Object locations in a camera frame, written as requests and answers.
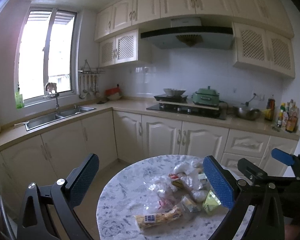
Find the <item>metal bolt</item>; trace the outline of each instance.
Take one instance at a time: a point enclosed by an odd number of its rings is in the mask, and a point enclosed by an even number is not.
[[[272,182],[269,183],[269,188],[274,189],[275,188],[275,184],[273,184]]]
[[[28,186],[29,189],[32,189],[32,188],[34,188],[34,187],[35,187],[35,183],[33,183],[33,182],[30,183],[29,186]]]
[[[58,180],[57,180],[57,184],[58,184],[58,185],[63,185],[64,182],[65,182],[64,179],[58,179]]]
[[[239,184],[240,186],[245,186],[245,185],[247,185],[247,182],[246,182],[244,179],[239,179],[239,180],[238,180],[238,184]]]

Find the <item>sink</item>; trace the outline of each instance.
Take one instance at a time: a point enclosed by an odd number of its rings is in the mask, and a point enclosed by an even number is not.
[[[51,114],[46,114],[46,115],[29,120],[29,123],[27,123],[25,125],[26,130],[29,131],[31,129],[40,127],[47,123],[52,123],[57,120],[73,116],[75,114],[82,114],[82,113],[85,113],[85,112],[88,112],[91,110],[95,110],[95,109],[96,108],[79,106],[79,107],[72,107],[72,108],[60,111],[60,114],[58,114],[57,112],[53,112]]]

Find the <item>round table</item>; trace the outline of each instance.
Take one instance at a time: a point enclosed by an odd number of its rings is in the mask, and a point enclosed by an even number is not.
[[[182,161],[190,163],[193,159],[203,161],[189,155],[161,155],[134,163],[115,175],[104,187],[98,201],[100,239],[209,239],[225,217],[227,208],[218,208],[213,216],[201,211],[190,221],[180,218],[143,232],[138,229],[134,218],[134,215],[144,214],[149,192],[143,182],[149,182],[154,176],[168,175],[177,164]],[[248,208],[234,239],[241,239],[253,208]]]

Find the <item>stainless steel bowl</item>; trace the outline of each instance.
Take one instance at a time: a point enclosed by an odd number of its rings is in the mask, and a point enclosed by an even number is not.
[[[185,90],[178,90],[178,89],[172,89],[172,88],[165,88],[163,91],[170,97],[180,97]]]
[[[256,120],[261,115],[261,111],[259,109],[249,106],[234,106],[233,111],[237,117],[250,121]]]

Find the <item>white tile wall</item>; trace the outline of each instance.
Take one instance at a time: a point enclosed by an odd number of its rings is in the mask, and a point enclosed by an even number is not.
[[[269,73],[232,67],[231,50],[169,49],[153,46],[152,64],[118,65],[111,69],[112,85],[120,84],[126,96],[153,97],[163,94],[163,88],[185,89],[191,95],[198,88],[211,86],[220,99],[246,102],[253,92],[265,94],[265,101],[252,105],[265,107],[274,94],[278,103],[282,97],[282,79]]]

